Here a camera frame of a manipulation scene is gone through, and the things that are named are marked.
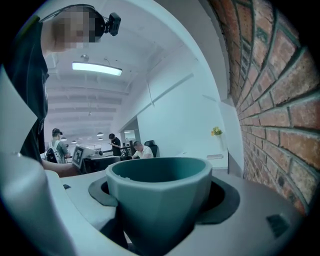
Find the ceiling light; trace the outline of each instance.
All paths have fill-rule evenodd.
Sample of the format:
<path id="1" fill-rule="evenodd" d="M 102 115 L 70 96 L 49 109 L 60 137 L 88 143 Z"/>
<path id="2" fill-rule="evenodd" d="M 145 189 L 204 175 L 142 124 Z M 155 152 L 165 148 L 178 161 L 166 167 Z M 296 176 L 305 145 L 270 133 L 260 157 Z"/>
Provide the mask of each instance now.
<path id="1" fill-rule="evenodd" d="M 87 63 L 87 62 L 77 62 L 77 61 L 74 61 L 72 63 L 72 69 L 73 70 L 101 72 L 101 73 L 106 73 L 106 74 L 115 75 L 115 76 L 120 76 L 122 73 L 121 68 L 100 65 L 100 64 Z"/>

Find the man in black shirt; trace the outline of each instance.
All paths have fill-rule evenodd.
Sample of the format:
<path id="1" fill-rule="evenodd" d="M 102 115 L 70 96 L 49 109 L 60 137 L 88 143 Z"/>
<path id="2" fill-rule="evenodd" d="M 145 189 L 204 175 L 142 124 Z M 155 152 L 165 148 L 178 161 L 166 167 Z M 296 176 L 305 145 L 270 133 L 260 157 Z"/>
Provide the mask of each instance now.
<path id="1" fill-rule="evenodd" d="M 45 152 L 44 120 L 48 112 L 45 82 L 48 68 L 45 57 L 51 53 L 75 49 L 78 43 L 96 42 L 103 35 L 103 17 L 93 8 L 71 6 L 46 22 L 35 16 L 18 34 L 4 69 L 20 97 L 37 116 L 20 153 L 33 158 L 60 177 L 77 175 L 71 164 L 51 163 L 41 159 Z"/>
<path id="2" fill-rule="evenodd" d="M 121 157 L 121 142 L 113 133 L 109 134 L 109 139 L 111 140 L 110 145 L 112 146 L 113 155 Z"/>

